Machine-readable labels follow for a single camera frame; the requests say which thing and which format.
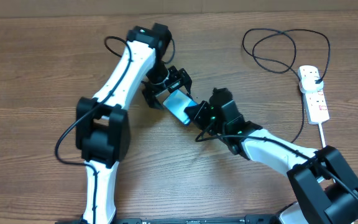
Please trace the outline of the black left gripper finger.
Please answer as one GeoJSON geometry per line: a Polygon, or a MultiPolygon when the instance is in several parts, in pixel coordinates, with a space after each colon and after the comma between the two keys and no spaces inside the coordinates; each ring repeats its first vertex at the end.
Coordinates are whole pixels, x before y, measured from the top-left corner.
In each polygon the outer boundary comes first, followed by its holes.
{"type": "Polygon", "coordinates": [[[192,95],[191,95],[191,85],[192,85],[192,81],[190,82],[186,82],[184,84],[185,90],[186,90],[186,96],[188,96],[190,99],[192,99],[192,95]]]}
{"type": "Polygon", "coordinates": [[[156,109],[156,110],[162,110],[163,109],[163,106],[158,101],[155,93],[152,90],[144,89],[144,90],[142,90],[142,94],[143,94],[143,96],[145,98],[146,103],[148,104],[148,106],[150,108],[156,109]]]}

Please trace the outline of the Samsung Galaxy smartphone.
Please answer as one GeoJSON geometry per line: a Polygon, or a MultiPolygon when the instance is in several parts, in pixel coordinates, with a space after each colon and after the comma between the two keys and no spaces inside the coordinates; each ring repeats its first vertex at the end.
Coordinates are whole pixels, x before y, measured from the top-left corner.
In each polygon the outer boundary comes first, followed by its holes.
{"type": "Polygon", "coordinates": [[[189,96],[184,94],[181,90],[175,90],[165,99],[163,105],[179,121],[181,121],[185,126],[188,126],[191,123],[191,120],[185,113],[185,108],[189,106],[196,106],[197,103],[189,96]]]}

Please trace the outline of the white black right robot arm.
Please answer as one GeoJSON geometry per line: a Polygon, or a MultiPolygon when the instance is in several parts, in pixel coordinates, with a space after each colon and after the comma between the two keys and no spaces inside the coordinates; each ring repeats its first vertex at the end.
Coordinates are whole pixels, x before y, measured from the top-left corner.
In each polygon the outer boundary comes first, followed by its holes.
{"type": "Polygon", "coordinates": [[[354,223],[358,219],[358,178],[332,146],[320,150],[280,139],[246,121],[227,88],[184,112],[201,133],[196,141],[218,139],[234,155],[269,166],[291,184],[296,202],[278,214],[279,223],[354,223]]]}

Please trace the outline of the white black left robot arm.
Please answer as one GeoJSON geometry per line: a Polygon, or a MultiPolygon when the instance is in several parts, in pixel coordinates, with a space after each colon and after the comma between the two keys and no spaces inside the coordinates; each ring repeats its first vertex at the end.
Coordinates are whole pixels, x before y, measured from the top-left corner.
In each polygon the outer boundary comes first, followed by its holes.
{"type": "Polygon", "coordinates": [[[119,62],[103,87],[92,98],[82,97],[76,105],[76,120],[55,145],[62,164],[83,166],[87,175],[86,208],[78,223],[113,223],[116,216],[114,188],[117,167],[131,141],[128,109],[136,91],[150,108],[162,109],[157,97],[185,88],[191,95],[192,80],[184,69],[167,67],[163,56],[174,43],[163,24],[151,29],[135,26],[125,39],[119,62]]]}

